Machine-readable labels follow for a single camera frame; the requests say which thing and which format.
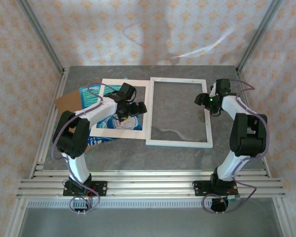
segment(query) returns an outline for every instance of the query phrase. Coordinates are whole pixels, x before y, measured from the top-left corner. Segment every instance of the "black mounting plate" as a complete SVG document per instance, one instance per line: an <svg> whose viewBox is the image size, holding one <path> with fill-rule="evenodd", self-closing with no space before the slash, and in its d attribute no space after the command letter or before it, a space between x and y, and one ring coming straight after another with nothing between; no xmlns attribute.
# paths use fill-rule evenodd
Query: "black mounting plate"
<svg viewBox="0 0 296 237"><path fill-rule="evenodd" d="M90 181L90 186L92 189L95 188L95 191L101 196L105 197L108 190L107 181ZM88 196L95 196L94 193L88 192ZM77 186L73 185L69 180L65 182L63 196L65 197L76 197L76 196L85 196L83 191Z"/></svg>
<svg viewBox="0 0 296 237"><path fill-rule="evenodd" d="M212 189L211 186L211 181L204 181L204 180L196 180L192 183L193 187L194 187L194 191L195 191L195 196L206 196L207 194L217 194L220 196L231 196L231 195L235 195L238 196L238 188L236 183L234 183L235 185L233 185L232 187L230 187L229 189L223 191L221 190L220 192L218 192L217 190L214 191Z"/></svg>

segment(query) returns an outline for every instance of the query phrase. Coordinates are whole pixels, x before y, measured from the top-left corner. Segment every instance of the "cable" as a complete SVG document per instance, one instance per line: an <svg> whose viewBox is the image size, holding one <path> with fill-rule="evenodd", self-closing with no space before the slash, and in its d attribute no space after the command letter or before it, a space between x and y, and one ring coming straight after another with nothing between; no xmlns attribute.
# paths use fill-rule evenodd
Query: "cable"
<svg viewBox="0 0 296 237"><path fill-rule="evenodd" d="M246 157L244 158L242 161L240 161L237 166L234 168L234 170L232 171L231 173L231 177L233 179L233 181L235 181L237 184L240 184L240 185L243 185L243 186L246 186L246 187L249 187L249 188L253 188L254 190L248 195L248 197L242 202L240 203L238 206L236 206L234 209L230 210L230 211L223 211L223 212L214 212L214 211L210 211L209 209L207 209L205 207L205 199L209 196L215 196L215 197L219 197L223 202L223 198L222 196L220 195L217 195L217 194L207 194L204 196L203 200L202 200L202 205L203 205L203 209L208 212L208 213L211 213L211 214L224 214L224 213L231 213L233 211L236 211L238 210L240 207L242 207L250 198L251 196L256 192L257 188L253 185L250 185L250 184L244 184L244 183L241 183L239 181L236 180L234 174L236 172L236 170L240 167L240 165L244 162L244 161L247 161L247 160L261 160L263 159L265 156L266 156L266 153L268 152L268 148L269 148L269 144L270 144L270 133L269 133L269 130L268 130L268 126L267 126L267 123L266 121L260 116L258 115L257 113L253 112L252 110L250 110L249 108L247 108L240 100L238 100L238 98L240 97L240 94L247 91L247 90L255 90L255 88L248 84L247 82L245 81L241 81L241 80L235 80L235 79L230 79L231 81L238 81L240 83L244 83L245 85L249 86L249 88L247 89L243 89L241 90L239 93L237 93L237 96L236 96L236 101L237 103L245 110L247 111L248 113L254 115L255 117L257 117L258 119L261 120L261 122L263 123L263 126L265 128L265 131L266 131L266 144L265 144L265 150L264 152L260 155L260 156L257 156L257 157Z"/></svg>
<svg viewBox="0 0 296 237"><path fill-rule="evenodd" d="M112 89L113 91L115 90L113 87L111 87L111 86L109 86L109 85L106 85L106 84L103 84L103 83L101 83L101 82L97 82L97 83L93 83L93 84L91 83L91 84L89 84L89 85L88 85L88 91L89 91L90 94L92 94L92 95L94 95L94 96L96 96L96 97L98 97L98 98L100 99L99 104L96 105L95 107L91 108L91 109L87 109L87 110L85 110L84 112L81 112L80 114L75 115L75 116L72 117L70 120L68 120L68 121L65 123L65 125L60 129L59 133L57 134L56 139L55 139L55 142L53 143L53 146L52 146L52 149L51 149L51 157L52 157L52 159L53 159L53 160L62 160L62 159L64 159L64 160L66 161L68 171L69 171L70 175L72 176L72 178L73 178L73 179L74 179L74 180L75 180L80 186L82 186L82 187L84 187L85 189L91 191L92 193L94 193L94 194L98 197L98 201L97 201L97 203L96 203L93 207L89 208L88 210L83 211L84 214L86 214L86 213L88 213L88 212L94 210L94 209L100 204L100 199L101 199L101 198L100 198L100 195L99 195L95 190L93 190L93 189L89 188L88 186L84 185L83 183L81 183L81 182L77 179L77 177L74 175L73 171L72 171L71 168L70 168L70 165L69 165L69 158L68 158L68 157L58 157L58 158L55 157L55 148L56 148L57 143L58 143L58 141L59 141L61 135L63 134L64 130L66 129L66 127L67 127L72 121L74 121L75 119L77 119L77 118L80 117L81 115L84 115L84 114L86 114L86 113L88 113L88 112L90 112L90 111L93 111L93 110L99 108L99 107L102 105L102 103L103 103L103 98L102 98L100 95L95 94L94 92L92 92L91 89L90 89L90 87L91 87L92 85L95 85L95 84L101 84L101 85L104 85L104 86L109 87L109 88ZM87 204L87 206L92 206L92 203L91 203L91 202L92 202L92 199L90 200L90 203L89 203L85 197L81 197L81 196L73 197L73 198L69 201L69 209L70 209L72 212L77 213L77 214L80 213L80 211L75 211L75 210L72 208L72 202L73 202L76 198L82 199L82 200Z"/></svg>

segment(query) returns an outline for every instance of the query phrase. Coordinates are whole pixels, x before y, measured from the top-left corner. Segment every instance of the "patterned wallpaper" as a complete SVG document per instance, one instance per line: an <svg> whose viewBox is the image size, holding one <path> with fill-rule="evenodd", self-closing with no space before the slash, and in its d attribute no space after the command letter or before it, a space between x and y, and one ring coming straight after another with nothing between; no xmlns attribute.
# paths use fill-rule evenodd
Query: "patterned wallpaper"
<svg viewBox="0 0 296 237"><path fill-rule="evenodd" d="M268 161L284 179L296 222L296 0L283 1L244 70L251 106L269 118Z"/></svg>
<svg viewBox="0 0 296 237"><path fill-rule="evenodd" d="M271 0L29 0L64 67L235 65ZM197 50L197 53L179 57Z"/></svg>
<svg viewBox="0 0 296 237"><path fill-rule="evenodd" d="M0 236L28 178L59 74L16 0L0 0Z"/></svg>

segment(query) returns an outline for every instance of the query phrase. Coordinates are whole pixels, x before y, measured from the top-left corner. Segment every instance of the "brown cardboard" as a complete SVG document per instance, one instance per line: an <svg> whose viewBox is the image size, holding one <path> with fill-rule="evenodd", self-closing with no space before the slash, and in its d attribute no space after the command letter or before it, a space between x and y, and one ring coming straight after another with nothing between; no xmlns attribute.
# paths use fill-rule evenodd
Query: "brown cardboard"
<svg viewBox="0 0 296 237"><path fill-rule="evenodd" d="M96 80L93 83L100 83L101 81L102 80ZM66 95L63 95L62 97L55 99L55 105L60 114L62 114L66 110L69 110L71 112L82 110L79 88ZM94 146L96 145L88 146L86 150L88 151Z"/></svg>

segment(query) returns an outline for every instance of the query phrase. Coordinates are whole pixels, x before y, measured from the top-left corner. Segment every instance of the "metal frame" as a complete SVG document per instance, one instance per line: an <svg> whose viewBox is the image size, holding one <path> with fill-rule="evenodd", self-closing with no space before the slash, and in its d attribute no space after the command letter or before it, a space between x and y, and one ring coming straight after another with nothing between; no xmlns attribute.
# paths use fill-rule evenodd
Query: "metal frame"
<svg viewBox="0 0 296 237"><path fill-rule="evenodd" d="M92 179L108 182L107 196L103 199L150 199L196 197L192 182L210 180L212 171L97 171ZM63 197L63 181L67 171L37 170L33 179L21 181L18 198L68 198ZM240 171L237 180L256 186L254 198L280 198L285 196L280 179L268 178L265 170ZM239 185L240 197L246 198L252 188Z"/></svg>
<svg viewBox="0 0 296 237"><path fill-rule="evenodd" d="M61 62L59 61L57 54L55 53L53 47L51 46L51 43L49 42L45 32L43 31L37 17L35 16L30 4L27 0L17 0L20 7L24 11L27 19L29 20L30 24L33 27L33 30L37 34L39 40L43 44L44 48L46 49L50 59L53 61L53 64L55 65L56 69L59 73L62 73L64 71L64 67L62 66Z"/></svg>
<svg viewBox="0 0 296 237"><path fill-rule="evenodd" d="M102 83L108 85L122 85L124 82L132 86L145 87L145 105L149 108L149 80L128 80L128 79L103 79ZM101 86L100 96L104 94L104 86ZM114 138L129 138L129 139L145 139L148 132L148 115L147 113L143 116L143 129L142 130L127 130L127 129L109 129L109 128L97 128L93 126L91 128L90 136L96 137L114 137Z"/></svg>
<svg viewBox="0 0 296 237"><path fill-rule="evenodd" d="M41 40L48 55L52 59L55 67L60 73L62 73L58 87L55 90L55 95L53 97L53 100L54 100L55 98L60 97L63 93L67 75L68 75L68 69L64 69L63 66L61 65L55 51L53 50L38 19L33 13L28 1L27 0L17 0L17 1L20 7L22 8L22 10L24 11L26 17L30 21L38 38ZM272 1L268 11L266 12L264 18L262 19L257 29L255 36L253 37L249 47L247 48L239 65L236 68L239 76L242 73L244 67L246 66L248 60L250 59L259 41L261 40L267 26L269 25L270 21L272 20L273 16L275 15L281 3L282 3L282 0ZM44 133L40 140L40 145L36 154L35 162L31 169L29 179L22 180L21 186L23 186L23 188L21 188L20 190L23 189L23 191L19 191L21 193L18 193L18 199L15 201L15 206L12 210L12 214L10 216L4 236L14 237L19 235L19 231L21 229L21 224L25 215L26 207L30 208L30 207L37 207L40 205L44 207L46 206L51 207L52 204L50 202L43 202L43 200L39 199L38 197L42 194L47 194L46 196L54 196L53 194L48 192L48 189L50 188L50 186L54 185L56 187L57 192L59 192L59 187L60 187L59 182L64 177L68 176L66 171L43 171L42 170L43 164L46 158L46 153L48 150L49 141L51 138L51 133L57 117L57 109L54 106L53 100L50 105L50 111L44 127ZM285 237L291 237L291 236L296 237L296 225L293 222L292 213L289 208L289 203L284 198L285 193L284 193L284 190L282 189L281 181L280 179L271 178L267 160L264 159L263 162L265 166L265 171L244 170L239 173L240 176L238 177L238 179L240 181L241 180L246 182L249 181L251 183L257 182L256 184L264 185L263 187L261 187L264 190L268 189L269 186L267 185L274 185L272 190L269 191L270 193L268 194L257 193L253 197L259 197L259 196L265 196L265 195L272 196L283 235ZM157 197L164 198L167 195L169 195L166 193L160 193L159 190L156 190L157 194L153 194L154 192L153 188L158 188L158 185L163 185L163 187L168 186L168 188L172 190L174 184L180 185L180 188L178 190L174 189L177 197L175 199L172 199L170 197L168 199L163 199L163 201L165 201L166 203L172 203L172 204L169 204L168 207L174 207L176 206L176 203L181 203L182 207L187 207L189 205L191 205L191 207L201 207L200 201L198 202L194 201L196 200L196 198L193 198L194 193L192 193L192 198L191 198L190 196L191 190L190 190L190 187L188 187L187 185L191 182L191 180L195 180L196 178L208 180L209 175L211 173L212 172L210 171L106 171L105 174L103 172L93 172L92 174L96 177L101 177L101 175L104 175L104 177L107 180L110 180L109 182L112 182L113 184L115 183L115 191L112 191L111 193L111 195L113 196L108 197L107 199L104 198L102 203L108 203L107 205L109 205L111 208L114 206L121 208L121 205L125 207L124 203L128 203L129 200L133 200L135 196L137 198L140 197L139 196L140 194L138 193L138 186L139 188L141 187L141 189L144 189L147 195L149 196L148 201L146 199L140 199L140 200L143 203L151 203L152 201L154 201L153 196L157 195ZM130 193L126 193L126 195L128 194L128 199L123 199L121 198L121 196L116 196L118 194L117 191L119 188L124 191L127 190L127 192L131 191ZM242 188L239 187L239 190L241 191L240 193L246 195L245 189L243 189L243 192L241 189ZM58 196L56 195L54 197L55 197L54 199L55 201L53 203L59 203L66 200L64 197L62 197L59 194Z"/></svg>
<svg viewBox="0 0 296 237"><path fill-rule="evenodd" d="M67 79L68 70L60 79L60 83L55 92L55 98L61 96L64 90L64 84ZM47 207L59 208L60 203L69 201L62 196L62 181L67 179L67 171L43 171L45 154L48 150L48 144L51 135L47 132L55 124L57 110L51 106L51 110L46 122L45 132L42 136L39 150L37 153L33 172L29 179L22 180L18 191L18 199L5 236L14 237L19 235L21 224L24 218L25 206L29 208L42 205ZM270 171L266 160L264 161L266 170L243 170L239 172L237 180L250 183L258 187L257 193L253 198L273 198L280 226L285 237L296 237L296 226L289 215L289 208L285 199L285 191L279 178L270 178ZM201 199L196 198L191 188L191 182L194 180L209 180L212 171L101 171L92 172L94 179L105 179L108 181L108 197L103 198L104 203L111 207L128 205L128 203L142 202L143 207L149 207L148 203L160 202L168 203L167 207L200 207ZM251 189L239 187L242 198L248 196Z"/></svg>
<svg viewBox="0 0 296 237"><path fill-rule="evenodd" d="M45 162L46 155L48 152L49 142L53 133L54 125L55 125L57 114L58 114L58 110L55 106L54 100L63 95L68 73L69 73L69 68L65 68L64 72L60 76L58 86L56 87L53 98L50 102L47 120L44 126L42 137L39 142L39 147L35 156L34 163L31 168L29 178L33 177L37 164Z"/></svg>
<svg viewBox="0 0 296 237"><path fill-rule="evenodd" d="M239 65L237 66L236 70L238 74L241 74L244 67L246 66L247 62L249 61L250 57L252 56L255 48L257 47L258 43L260 42L264 32L266 31L268 25L270 24L273 16L277 12L278 8L280 7L283 0L273 0L270 4L270 7L266 11L265 16L263 17L257 32L255 33L253 39L251 40L246 52L242 56Z"/></svg>
<svg viewBox="0 0 296 237"><path fill-rule="evenodd" d="M153 113L153 91L155 82L171 82L171 83L193 83L201 84L202 92L207 93L206 80L204 79L182 79L182 78L150 78L150 95L149 95L149 107L148 107L148 132L146 134L146 145L153 146L170 146L170 147L193 147L193 148L212 148L212 128L211 118L208 110L204 108L205 126L207 142L186 142L186 141L166 141L166 140L152 140L152 113Z"/></svg>

